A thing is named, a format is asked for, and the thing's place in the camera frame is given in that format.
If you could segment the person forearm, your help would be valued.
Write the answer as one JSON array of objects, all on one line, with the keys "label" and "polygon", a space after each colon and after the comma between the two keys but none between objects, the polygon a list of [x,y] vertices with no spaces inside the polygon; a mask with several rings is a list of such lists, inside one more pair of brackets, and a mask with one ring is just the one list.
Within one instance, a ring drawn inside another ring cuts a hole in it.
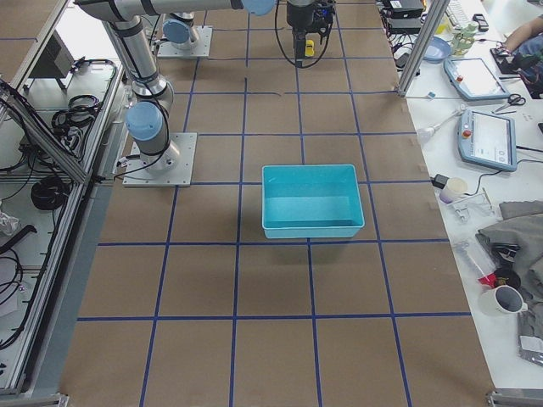
[{"label": "person forearm", "polygon": [[542,18],[537,17],[515,29],[503,43],[503,47],[512,52],[519,48],[524,42],[538,36],[543,31]]}]

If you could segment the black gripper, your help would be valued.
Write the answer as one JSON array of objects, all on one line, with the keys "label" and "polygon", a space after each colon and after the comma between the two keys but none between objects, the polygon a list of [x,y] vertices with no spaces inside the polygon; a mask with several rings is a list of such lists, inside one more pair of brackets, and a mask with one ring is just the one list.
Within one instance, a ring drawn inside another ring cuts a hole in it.
[{"label": "black gripper", "polygon": [[316,33],[319,44],[333,26],[335,1],[287,1],[287,22],[293,32],[294,57],[305,58],[305,34]]}]

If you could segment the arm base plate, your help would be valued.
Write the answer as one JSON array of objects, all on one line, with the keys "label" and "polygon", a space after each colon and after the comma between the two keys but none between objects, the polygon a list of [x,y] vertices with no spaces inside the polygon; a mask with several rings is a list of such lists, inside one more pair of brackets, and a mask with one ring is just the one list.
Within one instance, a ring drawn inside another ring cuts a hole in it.
[{"label": "arm base plate", "polygon": [[159,159],[143,155],[131,160],[125,187],[189,187],[198,135],[195,132],[171,133],[170,146]]},{"label": "arm base plate", "polygon": [[164,24],[163,33],[157,53],[159,59],[196,59],[210,55],[212,26]]}]

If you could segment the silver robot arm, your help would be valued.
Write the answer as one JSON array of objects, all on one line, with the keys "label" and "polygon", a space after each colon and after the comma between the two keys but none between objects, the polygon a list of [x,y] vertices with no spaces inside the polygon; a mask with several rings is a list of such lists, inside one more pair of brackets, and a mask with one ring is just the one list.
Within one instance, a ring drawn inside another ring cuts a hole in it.
[{"label": "silver robot arm", "polygon": [[[274,13],[276,41],[283,57],[292,65],[304,68],[304,61],[314,56],[314,44],[307,36],[317,34],[320,43],[327,46],[333,28],[335,1],[287,1],[286,20],[292,31],[294,57],[286,54],[278,38],[279,1],[242,1],[250,14]],[[162,23],[163,36],[156,41],[154,49],[160,59],[203,58],[210,54],[212,27],[195,25],[194,13],[166,14]]]},{"label": "silver robot arm", "polygon": [[130,176],[154,181],[170,174],[181,158],[169,130],[172,84],[160,73],[144,33],[144,15],[180,16],[184,12],[241,9],[257,16],[272,10],[273,1],[76,1],[82,11],[100,20],[120,57],[137,98],[125,116],[126,128],[139,149],[140,167]]}]

